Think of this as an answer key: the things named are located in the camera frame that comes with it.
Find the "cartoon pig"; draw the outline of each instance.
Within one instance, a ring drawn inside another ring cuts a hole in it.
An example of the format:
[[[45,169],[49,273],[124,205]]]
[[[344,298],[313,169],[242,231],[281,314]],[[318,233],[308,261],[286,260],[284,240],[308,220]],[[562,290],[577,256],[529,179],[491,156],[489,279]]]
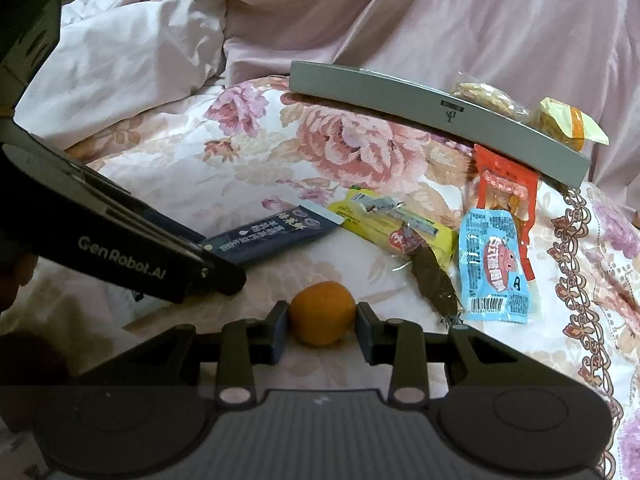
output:
[[[489,242],[484,246],[484,273],[491,286],[497,292],[506,290],[509,284],[509,272],[516,270],[518,270],[518,262],[513,251],[505,246],[502,238],[489,237]]]

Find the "orange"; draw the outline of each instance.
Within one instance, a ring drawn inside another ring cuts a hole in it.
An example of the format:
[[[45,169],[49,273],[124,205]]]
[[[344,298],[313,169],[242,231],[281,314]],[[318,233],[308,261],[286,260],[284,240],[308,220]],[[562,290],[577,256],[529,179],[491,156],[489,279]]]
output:
[[[325,346],[338,341],[355,319],[355,301],[336,282],[308,286],[289,305],[291,331],[309,345]]]

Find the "orange stripe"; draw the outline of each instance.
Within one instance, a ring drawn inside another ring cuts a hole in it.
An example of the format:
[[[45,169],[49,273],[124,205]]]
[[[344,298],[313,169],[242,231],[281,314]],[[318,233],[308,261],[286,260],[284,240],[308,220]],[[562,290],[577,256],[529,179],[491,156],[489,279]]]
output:
[[[578,108],[569,106],[571,110],[571,131],[575,139],[577,149],[581,150],[584,144],[584,123],[582,122],[582,113]]]

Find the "white pillow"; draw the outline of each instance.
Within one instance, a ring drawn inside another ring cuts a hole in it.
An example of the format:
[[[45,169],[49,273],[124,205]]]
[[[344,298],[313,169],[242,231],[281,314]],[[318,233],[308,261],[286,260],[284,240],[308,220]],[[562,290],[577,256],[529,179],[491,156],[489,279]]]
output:
[[[189,96],[222,62],[225,0],[115,7],[62,28],[15,122],[66,150],[122,119]]]

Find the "brown decorative border pattern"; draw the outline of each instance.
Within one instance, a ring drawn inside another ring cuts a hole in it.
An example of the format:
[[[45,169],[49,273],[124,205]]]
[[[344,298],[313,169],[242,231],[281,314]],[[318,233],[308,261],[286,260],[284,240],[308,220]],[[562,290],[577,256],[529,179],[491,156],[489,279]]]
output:
[[[564,275],[556,285],[556,294],[572,311],[570,322],[563,332],[566,336],[578,340],[589,353],[582,359],[578,373],[605,399],[611,412],[613,431],[597,466],[598,472],[606,480],[610,480],[616,473],[616,459],[611,453],[611,448],[624,413],[622,405],[613,396],[613,382],[609,375],[611,359],[605,348],[600,316],[591,307],[591,301],[585,291],[587,281],[580,273],[580,263],[576,258],[580,238],[589,233],[591,213],[579,189],[565,189],[563,197],[569,208],[564,216],[552,220],[555,227],[554,236],[559,242],[554,242],[547,253],[558,263],[560,272]]]

